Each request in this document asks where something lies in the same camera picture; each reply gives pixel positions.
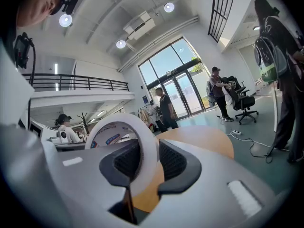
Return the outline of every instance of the doorway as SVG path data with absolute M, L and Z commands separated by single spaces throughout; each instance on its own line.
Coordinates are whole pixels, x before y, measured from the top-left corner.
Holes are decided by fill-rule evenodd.
M 201 113 L 204 106 L 187 70 L 162 83 L 170 97 L 177 120 Z

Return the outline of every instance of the jeans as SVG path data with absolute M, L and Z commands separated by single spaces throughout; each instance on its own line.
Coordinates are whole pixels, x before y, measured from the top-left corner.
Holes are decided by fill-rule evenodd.
M 168 130 L 168 129 L 162 124 L 162 122 L 161 122 L 160 120 L 155 121 L 155 123 L 157 124 L 157 127 L 159 128 L 159 130 L 160 130 L 162 133 Z
M 228 117 L 225 96 L 214 97 L 214 99 L 218 103 L 218 107 L 220 108 L 220 111 L 222 112 L 222 117 L 225 117 L 225 118 Z
M 288 158 L 296 160 L 301 157 L 304 148 L 303 140 L 301 140 L 304 133 L 304 93 L 300 93 L 291 83 L 281 82 L 281 84 L 284 84 L 281 118 L 277 125 L 273 146 L 278 149 L 285 147 L 291 137 L 295 122 L 294 139 Z
M 171 127 L 172 129 L 178 128 L 175 119 L 171 119 L 170 116 L 163 116 L 163 124 L 165 125 L 165 127 Z

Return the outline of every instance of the white shirt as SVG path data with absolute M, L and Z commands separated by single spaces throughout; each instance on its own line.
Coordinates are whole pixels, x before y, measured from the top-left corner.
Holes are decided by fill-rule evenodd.
M 160 117 L 156 113 L 156 107 L 158 107 L 158 105 L 157 104 L 153 104 L 149 108 L 149 115 L 152 118 L 152 120 L 155 121 L 155 122 L 160 119 Z
M 78 142 L 80 142 L 80 138 L 73 131 L 73 129 L 70 128 L 70 127 L 66 127 L 64 125 L 60 125 L 60 127 L 58 128 L 57 131 L 60 131 L 60 132 L 64 131 L 66 133 L 67 140 L 68 140 L 69 143 L 78 143 Z

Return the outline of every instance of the round wooden table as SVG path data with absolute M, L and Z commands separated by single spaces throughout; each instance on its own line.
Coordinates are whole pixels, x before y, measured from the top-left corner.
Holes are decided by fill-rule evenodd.
M 234 157 L 232 143 L 228 136 L 219 129 L 204 125 L 175 128 L 157 135 L 156 138 L 157 141 L 160 139 L 176 140 L 223 154 L 232 159 Z M 157 169 L 150 185 L 143 192 L 132 198 L 134 207 L 149 213 L 152 212 L 159 202 L 157 195 L 158 185 L 164 181 L 163 168 L 158 161 Z

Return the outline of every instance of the door frame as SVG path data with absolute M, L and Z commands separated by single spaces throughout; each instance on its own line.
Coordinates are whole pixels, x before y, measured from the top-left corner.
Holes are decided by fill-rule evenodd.
M 193 112 L 193 113 L 191 112 L 191 109 L 190 109 L 190 107 L 189 107 L 189 104 L 188 104 L 188 102 L 187 102 L 187 99 L 186 99 L 186 97 L 185 97 L 185 95 L 184 95 L 184 93 L 183 93 L 183 91 L 182 91 L 182 89 L 181 89 L 181 87 L 180 87 L 180 84 L 178 83 L 178 81 L 177 81 L 177 79 L 176 79 L 176 77 L 178 77 L 178 76 L 180 76 L 180 75 L 182 75 L 182 74 L 184 74 L 184 73 L 186 73 L 186 77 L 188 77 L 188 79 L 189 79 L 189 81 L 190 81 L 190 84 L 191 84 L 191 86 L 192 86 L 192 88 L 193 88 L 193 90 L 194 90 L 194 93 L 195 93 L 195 95 L 196 95 L 196 97 L 197 97 L 197 100 L 199 101 L 199 105 L 201 106 L 201 110 L 196 111 L 196 112 Z M 184 107 L 185 107 L 186 113 L 187 113 L 185 116 L 178 117 L 177 120 L 181 120 L 181 119 L 184 119 L 184 118 L 187 118 L 187 117 L 190 117 L 190 116 L 193 116 L 193 115 L 197 115 L 197 114 L 199 114 L 199 113 L 202 113 L 202 112 L 206 111 L 206 110 L 205 110 L 205 107 L 204 107 L 204 104 L 202 103 L 202 99 L 201 99 L 201 97 L 200 97 L 200 94 L 199 94 L 199 92 L 198 92 L 198 90 L 197 90 L 197 88 L 196 88 L 196 86 L 195 86 L 195 83 L 193 82 L 193 80 L 192 80 L 192 78 L 191 78 L 191 76 L 190 76 L 190 74 L 189 74 L 189 72 L 188 72 L 187 69 L 186 69 L 186 70 L 183 70 L 182 72 L 180 72 L 180 73 L 178 73 L 178 74 L 176 74 L 176 75 L 174 75 L 174 76 L 172 76 L 172 77 L 170 77 L 170 78 L 168 78 L 166 81 L 163 81 L 163 82 L 161 83 L 161 86 L 162 86 L 163 90 L 165 91 L 166 95 L 168 95 L 168 92 L 167 92 L 167 90 L 166 90 L 164 84 L 167 83 L 167 82 L 170 81 L 170 80 L 173 81 L 173 83 L 174 83 L 174 85 L 175 85 L 175 87 L 176 87 L 176 89 L 177 89 L 177 92 L 178 92 L 179 95 L 180 95 L 181 101 L 182 101 L 182 103 L 183 103 L 183 105 L 184 105 Z

